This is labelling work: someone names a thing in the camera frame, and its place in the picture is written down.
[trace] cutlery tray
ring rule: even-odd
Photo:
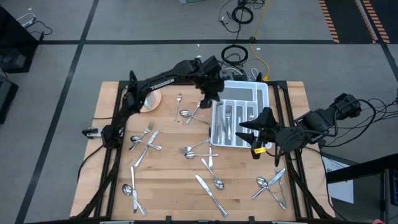
[[[214,146],[243,147],[251,146],[235,135],[235,132],[250,133],[251,129],[243,128],[241,122],[257,118],[259,112],[269,106],[268,85],[259,82],[225,81],[224,91],[220,93],[220,103],[213,103],[213,116],[211,119],[211,143]],[[230,122],[226,118],[226,112],[231,113]],[[231,138],[228,138],[228,129],[231,130]]]

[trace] wooden tabletop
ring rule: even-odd
[[[302,82],[288,82],[289,96],[294,117],[297,118],[308,112],[308,101]],[[116,99],[118,82],[104,82],[99,93],[95,111],[96,118],[112,116]],[[274,174],[274,158],[263,154],[260,159],[254,160],[249,149],[232,147],[214,147],[214,173],[223,179],[224,190],[217,190],[213,179],[200,158],[188,160],[180,152],[180,148],[191,146],[208,137],[208,126],[193,120],[189,125],[183,125],[185,118],[178,116],[174,121],[177,94],[182,93],[181,109],[192,111],[199,100],[203,98],[199,90],[193,86],[166,86],[161,89],[162,101],[157,109],[148,113],[135,114],[127,121],[124,146],[121,155],[119,176],[113,206],[113,220],[165,220],[171,215],[173,220],[248,220],[254,216],[257,221],[284,220],[294,221],[295,215],[292,206],[292,197],[288,175],[282,178],[284,192],[287,197],[287,210],[282,210],[269,192],[263,192],[257,199],[251,197],[259,190],[256,177],[271,179]],[[287,119],[285,105],[284,117]],[[272,87],[269,88],[269,103],[277,119],[275,97]],[[211,110],[198,110],[197,117],[211,122]],[[146,217],[138,211],[132,212],[132,200],[122,193],[122,185],[131,185],[131,166],[136,162],[144,145],[139,144],[134,151],[129,152],[132,135],[140,135],[150,121],[155,123],[154,130],[160,133],[154,144],[162,146],[161,151],[149,149],[141,165],[136,169],[136,189],[138,200],[148,211]],[[104,126],[110,120],[94,120],[93,126]],[[102,144],[101,139],[88,140],[85,157]],[[208,153],[208,145],[195,148],[195,153]],[[80,213],[98,189],[101,171],[103,168],[105,150],[101,150],[90,158],[83,167],[77,185],[71,216]],[[319,154],[304,150],[302,154],[303,166],[307,176],[308,188],[319,204],[334,216],[328,204],[326,194],[326,178]],[[281,159],[279,168],[285,167],[285,160]],[[220,211],[208,194],[202,189],[195,178],[200,175],[210,187],[219,203],[228,212],[223,218]],[[298,196],[302,216],[305,217],[305,207],[300,189]],[[277,184],[271,190],[278,197],[282,197]],[[104,194],[102,215],[105,214],[109,192]]]

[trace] white paper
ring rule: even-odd
[[[326,172],[331,172],[334,170],[349,167],[349,165],[342,162],[334,161],[326,157],[322,157],[325,163]],[[342,200],[344,202],[354,204],[354,182],[353,180],[343,181],[334,184],[328,184],[329,194],[332,198]]]

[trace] yellow label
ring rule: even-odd
[[[260,153],[264,153],[264,152],[266,152],[266,151],[267,151],[267,150],[266,150],[265,147],[261,147],[261,148],[255,149],[255,150],[254,150],[254,153],[260,154]]]

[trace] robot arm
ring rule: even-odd
[[[150,92],[180,80],[193,81],[195,88],[200,89],[205,95],[200,108],[211,107],[211,101],[219,101],[218,93],[224,90],[224,80],[220,78],[220,70],[218,60],[212,56],[203,63],[199,58],[181,61],[173,69],[143,81],[138,81],[131,71],[130,84],[122,98],[121,109],[112,119],[112,123],[105,126],[101,132],[104,147],[117,148],[121,145],[122,140],[119,136],[121,128],[131,115],[140,113]]]

